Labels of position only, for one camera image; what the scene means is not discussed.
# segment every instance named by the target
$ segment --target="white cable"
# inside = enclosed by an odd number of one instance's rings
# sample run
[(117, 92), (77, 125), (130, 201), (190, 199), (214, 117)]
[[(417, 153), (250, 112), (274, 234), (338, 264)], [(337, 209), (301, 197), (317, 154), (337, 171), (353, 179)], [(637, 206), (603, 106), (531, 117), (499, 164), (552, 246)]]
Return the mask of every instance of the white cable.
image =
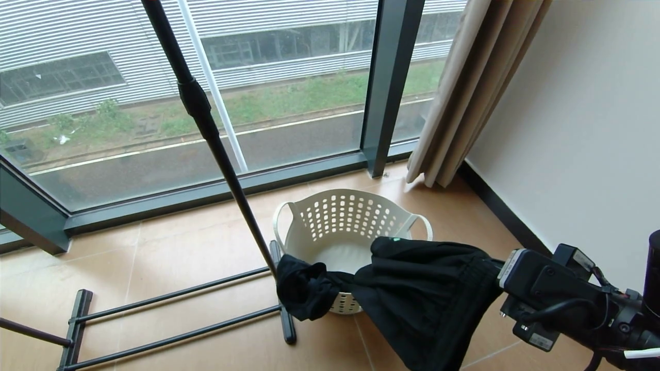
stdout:
[(660, 348), (642, 349), (640, 351), (624, 351), (627, 359), (660, 357)]
[(202, 46), (202, 41), (199, 39), (197, 27), (195, 27), (195, 21), (193, 20), (193, 16), (190, 13), (190, 8), (188, 8), (188, 3), (186, 0), (177, 0), (177, 3), (179, 4), (179, 9), (181, 9), (181, 14), (183, 15), (185, 27), (188, 29), (188, 34), (190, 34), (190, 38), (193, 40), (193, 47), (195, 48), (195, 53), (197, 53), (197, 58), (202, 64), (204, 77), (206, 77), (206, 80), (209, 82), (211, 95), (213, 95), (213, 102), (215, 102), (215, 106), (220, 112), (220, 119), (222, 119), (222, 125), (224, 126), (224, 130), (227, 132), (229, 144), (232, 146), (234, 154), (236, 155), (238, 166), (241, 168), (241, 172), (248, 172), (248, 164), (246, 163), (245, 157), (243, 156), (243, 151), (241, 151), (241, 146), (238, 144), (238, 138), (234, 132), (234, 127), (232, 127), (232, 122), (229, 120), (229, 113), (227, 112), (227, 108), (224, 106), (224, 101), (220, 95), (218, 85), (215, 82), (215, 77), (213, 77), (211, 65), (209, 64), (206, 52)]

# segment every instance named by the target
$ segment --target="white pole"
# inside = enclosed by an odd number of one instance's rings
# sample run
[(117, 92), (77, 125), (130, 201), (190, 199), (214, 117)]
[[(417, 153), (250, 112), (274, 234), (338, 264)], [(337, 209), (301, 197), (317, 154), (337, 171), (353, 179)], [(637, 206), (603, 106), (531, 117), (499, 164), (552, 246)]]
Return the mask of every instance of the white pole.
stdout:
[(241, 172), (248, 171), (248, 164), (246, 164), (245, 157), (243, 157), (243, 151), (241, 151), (241, 146), (238, 144), (238, 138), (236, 138), (236, 133), (232, 127), (232, 122), (229, 120), (229, 114), (227, 113), (227, 108), (224, 106), (222, 101), (222, 96), (220, 95), (220, 90), (218, 85), (215, 83), (215, 78), (213, 77), (213, 72), (211, 71), (211, 65), (207, 59), (206, 52), (202, 46), (202, 41), (199, 39), (199, 34), (197, 33), (197, 28), (195, 27), (195, 21), (193, 16), (190, 14), (190, 8), (186, 0), (177, 0), (179, 3), (179, 9), (181, 9), (181, 14), (183, 14), (183, 21), (185, 22), (185, 27), (188, 29), (188, 34), (193, 40), (193, 47), (195, 48), (195, 53), (197, 53), (197, 58), (202, 64), (202, 71), (204, 71), (204, 77), (209, 82), (209, 88), (211, 89), (211, 95), (213, 95), (213, 102), (220, 112), (220, 119), (222, 119), (222, 125), (224, 130), (227, 132), (227, 137), (229, 138), (229, 143), (234, 150), (236, 155), (236, 160), (238, 160), (238, 166), (241, 168)]

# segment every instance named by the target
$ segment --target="building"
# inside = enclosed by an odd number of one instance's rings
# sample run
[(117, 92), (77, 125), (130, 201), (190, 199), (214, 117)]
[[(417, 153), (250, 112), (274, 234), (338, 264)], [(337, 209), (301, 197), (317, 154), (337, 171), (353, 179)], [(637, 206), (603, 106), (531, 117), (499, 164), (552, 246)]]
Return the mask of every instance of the building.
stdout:
[[(466, 0), (427, 0), (413, 60), (447, 55)], [(207, 88), (180, 10), (163, 1)], [(369, 67), (378, 0), (189, 0), (220, 88)], [(138, 0), (5, 1), (0, 8), (0, 129), (177, 94)]]

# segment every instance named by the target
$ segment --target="curtain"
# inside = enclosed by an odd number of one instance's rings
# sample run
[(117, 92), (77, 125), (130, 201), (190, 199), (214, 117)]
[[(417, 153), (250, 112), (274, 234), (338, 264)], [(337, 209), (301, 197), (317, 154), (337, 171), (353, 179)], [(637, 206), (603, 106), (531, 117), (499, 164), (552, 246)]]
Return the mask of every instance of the curtain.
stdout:
[(515, 73), (550, 0), (469, 0), (417, 148), (408, 183), (446, 187)]

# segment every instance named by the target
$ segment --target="clothes rack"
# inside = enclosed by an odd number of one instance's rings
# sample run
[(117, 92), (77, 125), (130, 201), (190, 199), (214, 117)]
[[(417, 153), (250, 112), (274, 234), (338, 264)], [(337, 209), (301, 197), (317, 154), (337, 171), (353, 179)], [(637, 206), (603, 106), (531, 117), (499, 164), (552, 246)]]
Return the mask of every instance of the clothes rack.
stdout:
[(167, 19), (165, 10), (163, 9), (160, 0), (142, 0), (142, 4), (145, 8), (145, 11), (147, 12), (151, 25), (154, 28), (158, 41), (160, 42), (160, 45), (165, 52), (165, 56), (170, 62), (172, 70), (174, 71), (178, 82), (179, 96), (181, 101), (183, 102), (183, 105), (188, 114), (195, 120), (197, 128), (202, 134), (202, 137), (206, 140), (209, 149), (213, 154), (213, 157), (218, 163), (220, 171), (224, 175), (224, 180), (227, 182), (227, 185), (229, 186), (232, 195), (234, 196), (234, 199), (236, 200), (238, 207), (241, 210), (241, 214), (243, 214), (250, 232), (254, 237), (257, 247), (259, 248), (261, 255), (263, 255), (263, 259), (266, 261), (266, 267), (254, 269), (253, 271), (240, 273), (231, 277), (219, 279), (202, 285), (197, 285), (183, 290), (171, 292), (169, 294), (156, 296), (154, 298), (142, 300), (140, 302), (126, 304), (124, 306), (92, 314), (89, 313), (89, 307), (90, 303), (92, 302), (93, 293), (89, 290), (79, 290), (73, 306), (73, 313), (71, 314), (71, 319), (69, 320), (69, 330), (67, 332), (66, 338), (58, 337), (13, 321), (0, 318), (0, 327), (4, 329), (31, 336), (36, 339), (47, 341), (56, 345), (61, 345), (63, 347), (63, 352), (57, 371), (74, 371), (80, 368), (95, 366), (97, 364), (132, 356), (134, 354), (139, 354), (156, 348), (164, 347), (166, 345), (171, 345), (179, 341), (197, 337), (202, 334), (236, 325), (241, 322), (253, 320), (255, 318), (275, 312), (279, 312), (282, 319), (284, 341), (287, 344), (295, 344), (296, 342), (296, 330), (293, 325), (293, 319), (291, 315), (286, 311), (286, 309), (284, 309), (282, 304), (278, 303), (277, 305), (271, 306), (269, 308), (232, 318), (231, 320), (222, 321), (214, 325), (202, 327), (201, 329), (183, 333), (181, 335), (169, 337), (167, 339), (146, 345), (141, 345), (140, 347), (127, 349), (125, 351), (108, 354), (106, 356), (100, 356), (90, 360), (78, 362), (78, 355), (80, 353), (81, 344), (83, 341), (83, 333), (87, 321), (111, 316), (113, 314), (140, 308), (143, 306), (148, 306), (150, 304), (169, 300), (171, 298), (190, 294), (192, 292), (260, 275), (268, 271), (270, 271), (273, 277), (276, 277), (276, 266), (281, 256), (280, 246), (278, 246), (275, 241), (271, 241), (270, 246), (267, 246), (263, 239), (263, 235), (261, 234), (254, 214), (249, 207), (245, 193), (243, 192), (240, 182), (238, 181), (234, 167), (232, 166), (229, 156), (227, 155), (227, 152), (225, 151), (224, 146), (220, 141), (220, 133), (211, 115), (211, 105), (209, 104), (209, 99), (207, 98), (199, 83), (190, 73), (190, 69), (188, 68), (187, 63), (183, 58), (183, 53), (176, 41), (176, 37), (174, 36), (174, 32), (172, 31), (172, 27), (170, 26), (170, 22)]

